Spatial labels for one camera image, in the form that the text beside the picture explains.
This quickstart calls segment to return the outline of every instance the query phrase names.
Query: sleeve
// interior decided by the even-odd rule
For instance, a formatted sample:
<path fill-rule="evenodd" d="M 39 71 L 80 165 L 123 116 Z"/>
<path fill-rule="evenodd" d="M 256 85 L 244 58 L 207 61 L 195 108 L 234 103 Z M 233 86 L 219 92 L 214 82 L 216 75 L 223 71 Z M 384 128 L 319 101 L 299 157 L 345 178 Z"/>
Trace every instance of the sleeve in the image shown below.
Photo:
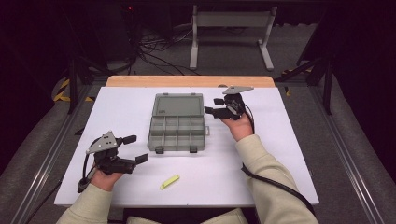
<path fill-rule="evenodd" d="M 297 190 L 288 169 L 265 150 L 258 135 L 241 139 L 236 149 L 251 173 Z M 261 223 L 318 223 L 303 202 L 283 189 L 250 177 L 247 185 Z"/>
<path fill-rule="evenodd" d="M 107 223 L 112 192 L 90 184 L 57 223 Z"/>

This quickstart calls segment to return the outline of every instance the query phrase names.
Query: table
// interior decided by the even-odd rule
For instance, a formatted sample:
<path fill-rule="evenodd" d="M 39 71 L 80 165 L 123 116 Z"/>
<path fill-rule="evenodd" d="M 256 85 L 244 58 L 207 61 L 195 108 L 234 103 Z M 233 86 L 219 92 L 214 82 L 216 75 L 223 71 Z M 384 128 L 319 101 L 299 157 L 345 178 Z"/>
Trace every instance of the table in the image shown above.
<path fill-rule="evenodd" d="M 200 92 L 204 95 L 204 105 L 214 106 L 213 98 L 222 97 L 221 93 L 225 90 L 218 88 L 219 84 L 255 87 L 242 95 L 253 111 L 256 133 L 267 150 L 290 169 L 305 198 L 311 203 L 318 203 L 304 157 L 271 78 L 116 76 L 110 77 L 98 94 L 55 204 L 68 206 L 78 197 L 77 183 L 81 178 L 85 150 L 95 138 L 111 128 L 116 137 L 137 135 L 135 143 L 119 148 L 120 157 L 131 159 L 149 153 L 147 162 L 138 165 L 131 175 L 125 175 L 117 183 L 113 206 L 253 206 L 246 176 L 240 171 L 242 162 L 234 149 L 234 140 L 228 128 L 218 119 L 205 115 L 205 126 L 210 128 L 210 135 L 206 137 L 205 150 L 197 154 L 166 151 L 158 155 L 149 152 L 147 147 L 155 93 Z M 180 175 L 180 179 L 167 189 L 160 190 L 161 183 L 173 175 Z"/>

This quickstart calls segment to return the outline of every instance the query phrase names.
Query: floor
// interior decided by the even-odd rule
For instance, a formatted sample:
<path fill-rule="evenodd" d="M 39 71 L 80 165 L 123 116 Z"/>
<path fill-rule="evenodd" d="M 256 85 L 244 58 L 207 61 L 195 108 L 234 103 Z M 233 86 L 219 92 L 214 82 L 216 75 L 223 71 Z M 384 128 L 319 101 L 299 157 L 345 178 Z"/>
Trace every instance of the floor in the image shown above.
<path fill-rule="evenodd" d="M 257 47 L 261 30 L 216 29 L 200 33 L 198 68 L 201 75 L 238 75 L 279 77 L 296 62 L 315 25 L 274 27 L 268 44 L 275 70 L 269 72 Z M 151 54 L 172 64 L 188 67 L 191 38 L 185 38 L 164 51 Z M 147 55 L 147 59 L 156 63 Z M 113 62 L 115 68 L 120 63 Z M 169 75 L 178 71 L 172 66 L 158 67 L 138 59 L 130 71 L 120 74 Z M 195 75 L 179 67 L 186 75 Z M 277 83 L 291 125 L 295 131 L 320 204 L 315 205 L 319 223 L 395 223 L 396 186 L 375 155 L 367 138 L 356 121 L 336 80 L 332 85 L 332 115 L 323 112 L 320 103 L 322 83 L 307 87 L 297 77 L 288 83 Z M 54 95 L 64 80 L 54 87 Z M 106 83 L 105 77 L 97 77 L 79 92 L 94 97 Z M 290 88 L 290 96 L 284 86 Z M 14 159 L 0 177 L 0 223 L 24 223 L 29 214 L 39 206 L 62 178 L 70 162 L 81 130 L 88 120 L 94 102 L 83 101 L 78 110 L 67 115 L 69 103 L 58 101 L 40 120 L 21 145 Z M 58 153 L 51 153 L 54 148 Z M 53 164 L 41 175 L 36 173 L 48 155 Z M 53 204 L 56 190 L 43 203 L 30 223 L 55 223 L 64 207 Z M 109 219 L 122 220 L 123 209 L 111 208 Z"/>

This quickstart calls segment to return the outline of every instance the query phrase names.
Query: yellow object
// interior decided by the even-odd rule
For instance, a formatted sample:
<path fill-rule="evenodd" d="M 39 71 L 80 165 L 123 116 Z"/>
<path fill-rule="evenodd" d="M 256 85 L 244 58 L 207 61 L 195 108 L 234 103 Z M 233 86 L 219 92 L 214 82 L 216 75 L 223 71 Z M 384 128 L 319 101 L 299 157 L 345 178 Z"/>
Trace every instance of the yellow object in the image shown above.
<path fill-rule="evenodd" d="M 174 183 L 175 181 L 179 180 L 180 176 L 179 175 L 174 175 L 172 177 L 170 177 L 169 179 L 165 180 L 165 182 L 163 182 L 160 186 L 160 189 L 165 189 L 166 187 L 168 187 L 169 185 L 171 185 L 172 183 Z"/>

